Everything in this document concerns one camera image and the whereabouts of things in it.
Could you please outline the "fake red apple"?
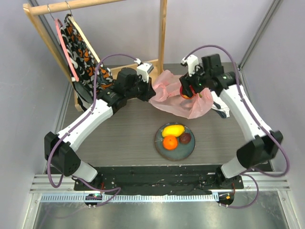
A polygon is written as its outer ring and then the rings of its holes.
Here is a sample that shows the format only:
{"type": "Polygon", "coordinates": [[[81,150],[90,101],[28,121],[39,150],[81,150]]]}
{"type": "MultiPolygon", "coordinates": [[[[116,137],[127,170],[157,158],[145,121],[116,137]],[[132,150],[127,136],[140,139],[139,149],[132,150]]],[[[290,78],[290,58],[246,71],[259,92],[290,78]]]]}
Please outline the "fake red apple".
{"type": "Polygon", "coordinates": [[[181,95],[182,98],[184,98],[184,99],[193,99],[195,97],[194,89],[192,88],[192,86],[189,86],[189,87],[190,87],[190,90],[193,93],[193,95],[191,97],[188,97],[187,95],[183,94],[183,87],[181,86],[180,87],[180,95],[181,95]]]}

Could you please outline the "pink plastic bag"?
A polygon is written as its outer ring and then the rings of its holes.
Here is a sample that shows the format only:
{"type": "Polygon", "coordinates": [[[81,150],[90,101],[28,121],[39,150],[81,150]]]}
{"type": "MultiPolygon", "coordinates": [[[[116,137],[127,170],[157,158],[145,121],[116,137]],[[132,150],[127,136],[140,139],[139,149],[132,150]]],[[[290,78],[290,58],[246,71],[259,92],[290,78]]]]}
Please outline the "pink plastic bag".
{"type": "Polygon", "coordinates": [[[162,72],[152,84],[156,95],[149,103],[161,111],[187,119],[201,117],[211,110],[214,100],[210,90],[205,88],[191,99],[183,98],[179,78],[169,70],[162,72]]]}

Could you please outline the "fake yellow mango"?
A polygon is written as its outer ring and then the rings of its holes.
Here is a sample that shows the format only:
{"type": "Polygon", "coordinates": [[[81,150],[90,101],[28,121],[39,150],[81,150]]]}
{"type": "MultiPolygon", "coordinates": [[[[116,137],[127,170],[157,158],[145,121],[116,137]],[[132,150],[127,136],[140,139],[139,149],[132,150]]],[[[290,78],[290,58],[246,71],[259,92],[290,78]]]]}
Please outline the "fake yellow mango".
{"type": "Polygon", "coordinates": [[[183,125],[168,125],[162,130],[162,137],[174,136],[179,137],[185,132],[185,127],[183,125]]]}

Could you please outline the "fake dark purple fruit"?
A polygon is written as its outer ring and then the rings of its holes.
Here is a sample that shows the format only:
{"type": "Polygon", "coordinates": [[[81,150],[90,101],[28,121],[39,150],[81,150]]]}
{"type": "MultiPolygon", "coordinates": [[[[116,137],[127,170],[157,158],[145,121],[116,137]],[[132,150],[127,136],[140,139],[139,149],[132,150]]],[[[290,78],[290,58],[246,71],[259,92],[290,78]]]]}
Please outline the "fake dark purple fruit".
{"type": "Polygon", "coordinates": [[[190,133],[183,133],[179,136],[179,142],[184,145],[190,143],[191,139],[192,135],[190,133]]]}

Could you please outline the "fake orange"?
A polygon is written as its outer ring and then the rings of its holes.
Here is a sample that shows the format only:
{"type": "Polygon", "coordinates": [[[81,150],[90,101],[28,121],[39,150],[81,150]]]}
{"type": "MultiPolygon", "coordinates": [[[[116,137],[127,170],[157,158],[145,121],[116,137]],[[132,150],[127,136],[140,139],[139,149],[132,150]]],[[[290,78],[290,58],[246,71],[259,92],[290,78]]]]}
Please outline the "fake orange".
{"type": "Polygon", "coordinates": [[[174,150],[178,147],[178,140],[175,136],[169,135],[163,139],[163,147],[166,150],[174,150]]]}

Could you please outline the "blue ceramic plate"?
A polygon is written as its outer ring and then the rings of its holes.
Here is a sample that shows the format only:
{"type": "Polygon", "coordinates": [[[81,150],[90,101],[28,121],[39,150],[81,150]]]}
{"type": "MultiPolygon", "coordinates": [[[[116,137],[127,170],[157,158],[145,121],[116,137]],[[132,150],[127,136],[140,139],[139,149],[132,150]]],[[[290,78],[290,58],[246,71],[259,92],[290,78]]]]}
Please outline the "blue ceramic plate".
{"type": "Polygon", "coordinates": [[[171,161],[186,159],[195,149],[193,132],[181,123],[167,123],[154,136],[154,147],[164,158],[171,161]]]}

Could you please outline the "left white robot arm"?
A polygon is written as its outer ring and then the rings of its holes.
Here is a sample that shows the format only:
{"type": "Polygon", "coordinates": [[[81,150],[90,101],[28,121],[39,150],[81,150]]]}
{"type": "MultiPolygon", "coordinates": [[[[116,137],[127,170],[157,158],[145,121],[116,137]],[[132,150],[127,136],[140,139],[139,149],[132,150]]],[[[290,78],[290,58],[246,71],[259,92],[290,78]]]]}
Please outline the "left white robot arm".
{"type": "Polygon", "coordinates": [[[114,84],[99,92],[95,102],[72,124],[57,134],[47,133],[44,154],[48,165],[55,167],[65,177],[74,176],[84,180],[90,190],[97,190],[102,179],[93,166],[77,156],[76,151],[94,129],[123,108],[128,100],[137,98],[149,101],[156,95],[149,76],[152,70],[153,66],[147,62],[136,69],[122,68],[114,84]]]}

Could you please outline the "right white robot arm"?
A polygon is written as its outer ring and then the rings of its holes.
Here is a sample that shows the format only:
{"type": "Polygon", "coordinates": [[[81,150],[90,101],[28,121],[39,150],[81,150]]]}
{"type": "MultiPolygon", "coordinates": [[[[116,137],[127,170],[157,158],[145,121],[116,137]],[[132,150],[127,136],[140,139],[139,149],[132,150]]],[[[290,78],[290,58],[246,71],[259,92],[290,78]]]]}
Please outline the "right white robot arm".
{"type": "Polygon", "coordinates": [[[227,188],[234,177],[275,158],[283,135],[280,131],[273,131],[252,104],[245,105],[249,99],[243,86],[236,82],[235,72],[224,71],[218,54],[203,57],[202,62],[199,64],[193,54],[181,60],[181,65],[188,68],[187,73],[179,79],[181,96],[190,97],[205,88],[209,89],[228,106],[246,140],[233,159],[216,169],[216,185],[227,188]]]}

